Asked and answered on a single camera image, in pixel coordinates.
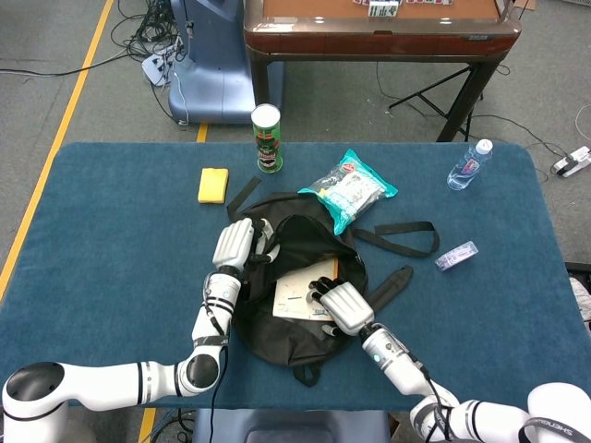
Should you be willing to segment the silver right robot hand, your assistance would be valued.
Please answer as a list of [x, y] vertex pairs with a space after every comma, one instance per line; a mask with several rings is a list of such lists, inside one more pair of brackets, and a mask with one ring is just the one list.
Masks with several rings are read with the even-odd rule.
[[372, 307], [349, 281], [320, 277], [308, 285], [307, 300], [320, 303], [331, 316], [321, 326], [328, 336], [370, 334], [377, 328]]

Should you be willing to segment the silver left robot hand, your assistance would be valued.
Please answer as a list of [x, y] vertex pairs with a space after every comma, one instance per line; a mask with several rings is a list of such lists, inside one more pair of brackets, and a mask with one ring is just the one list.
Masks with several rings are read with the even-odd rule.
[[249, 261], [272, 263], [281, 248], [271, 244], [273, 235], [266, 219], [244, 218], [231, 223], [217, 241], [212, 258], [216, 271], [240, 279]]

